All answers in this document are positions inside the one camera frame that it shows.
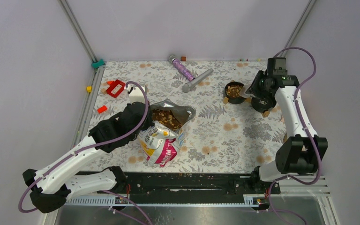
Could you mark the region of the cat food bag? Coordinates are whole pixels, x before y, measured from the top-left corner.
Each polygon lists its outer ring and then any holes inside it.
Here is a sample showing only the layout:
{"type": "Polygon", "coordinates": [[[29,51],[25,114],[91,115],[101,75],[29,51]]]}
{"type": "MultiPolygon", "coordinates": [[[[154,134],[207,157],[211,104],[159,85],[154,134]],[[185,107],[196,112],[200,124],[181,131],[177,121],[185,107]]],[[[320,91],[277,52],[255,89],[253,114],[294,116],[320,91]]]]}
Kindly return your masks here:
{"type": "Polygon", "coordinates": [[[181,106],[166,99],[151,105],[154,109],[172,111],[175,118],[182,124],[177,131],[172,131],[154,121],[154,126],[145,131],[141,131],[137,137],[139,144],[146,155],[148,166],[164,167],[172,161],[179,153],[186,139],[186,128],[196,115],[196,110],[192,106],[181,106]]]}

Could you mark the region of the clear plastic scoop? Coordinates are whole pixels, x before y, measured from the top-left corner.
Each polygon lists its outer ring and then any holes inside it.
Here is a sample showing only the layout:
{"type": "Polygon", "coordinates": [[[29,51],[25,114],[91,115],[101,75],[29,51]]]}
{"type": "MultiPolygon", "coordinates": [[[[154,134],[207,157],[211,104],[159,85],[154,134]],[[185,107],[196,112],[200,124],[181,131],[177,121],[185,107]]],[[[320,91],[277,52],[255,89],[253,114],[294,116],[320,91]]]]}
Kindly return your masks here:
{"type": "Polygon", "coordinates": [[[251,96],[252,93],[250,92],[250,87],[247,86],[243,86],[241,88],[241,90],[239,91],[239,96],[243,97],[243,98],[248,98],[249,96],[251,96]]]}

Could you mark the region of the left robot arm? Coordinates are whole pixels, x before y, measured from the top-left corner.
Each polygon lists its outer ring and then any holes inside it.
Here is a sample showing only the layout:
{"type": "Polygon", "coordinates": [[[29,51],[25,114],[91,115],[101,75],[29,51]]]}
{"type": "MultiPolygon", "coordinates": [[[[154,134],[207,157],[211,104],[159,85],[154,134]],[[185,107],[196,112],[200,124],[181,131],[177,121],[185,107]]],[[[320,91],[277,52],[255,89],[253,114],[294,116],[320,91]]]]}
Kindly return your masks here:
{"type": "Polygon", "coordinates": [[[23,172],[27,189],[18,204],[19,211],[30,212],[22,208],[26,195],[34,205],[33,211],[50,213],[67,200],[91,192],[124,191],[127,178],[119,166],[86,174],[82,169],[96,158],[135,140],[140,131],[153,124],[149,104],[141,102],[128,103],[122,112],[100,121],[73,149],[54,163],[40,170],[27,169],[23,172]]]}

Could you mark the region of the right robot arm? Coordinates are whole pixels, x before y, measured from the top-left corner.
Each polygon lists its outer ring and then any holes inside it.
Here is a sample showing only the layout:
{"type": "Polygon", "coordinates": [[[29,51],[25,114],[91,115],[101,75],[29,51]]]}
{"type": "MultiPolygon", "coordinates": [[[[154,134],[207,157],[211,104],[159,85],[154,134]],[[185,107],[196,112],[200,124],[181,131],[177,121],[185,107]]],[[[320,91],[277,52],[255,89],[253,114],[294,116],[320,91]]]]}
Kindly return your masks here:
{"type": "Polygon", "coordinates": [[[251,106],[260,113],[268,113],[280,106],[284,117],[287,140],[276,152],[275,160],[254,170],[250,187],[262,193],[269,181],[293,174],[318,173],[328,141],[319,137],[310,123],[301,99],[300,83],[286,69],[286,59],[268,59],[267,69],[258,71],[251,86],[245,91],[251,94],[251,106]]]}

